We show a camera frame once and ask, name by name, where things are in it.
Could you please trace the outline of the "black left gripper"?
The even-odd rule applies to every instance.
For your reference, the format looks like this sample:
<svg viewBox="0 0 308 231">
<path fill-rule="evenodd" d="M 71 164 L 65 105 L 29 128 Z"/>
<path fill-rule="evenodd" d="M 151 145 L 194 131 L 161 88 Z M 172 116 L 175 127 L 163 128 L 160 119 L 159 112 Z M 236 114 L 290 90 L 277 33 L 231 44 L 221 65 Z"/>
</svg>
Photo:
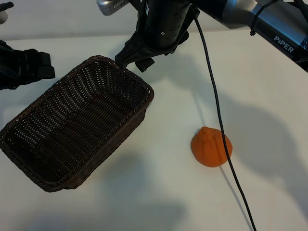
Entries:
<svg viewBox="0 0 308 231">
<path fill-rule="evenodd" d="M 25 64 L 35 67 L 27 72 Z M 54 79 L 55 70 L 51 66 L 50 54 L 35 49 L 14 50 L 5 41 L 0 41 L 0 89 L 15 90 L 21 85 Z"/>
</svg>

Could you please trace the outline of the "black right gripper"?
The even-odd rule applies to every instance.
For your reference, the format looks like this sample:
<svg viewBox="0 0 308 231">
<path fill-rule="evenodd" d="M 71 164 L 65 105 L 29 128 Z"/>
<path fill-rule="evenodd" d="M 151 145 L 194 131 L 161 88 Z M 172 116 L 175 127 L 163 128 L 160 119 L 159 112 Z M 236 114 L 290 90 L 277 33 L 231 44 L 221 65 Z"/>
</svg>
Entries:
<svg viewBox="0 0 308 231">
<path fill-rule="evenodd" d="M 145 72 L 154 64 L 152 57 L 174 52 L 188 38 L 189 25 L 185 20 L 139 20 L 136 32 L 115 56 L 115 62 L 122 70 L 135 62 Z"/>
</svg>

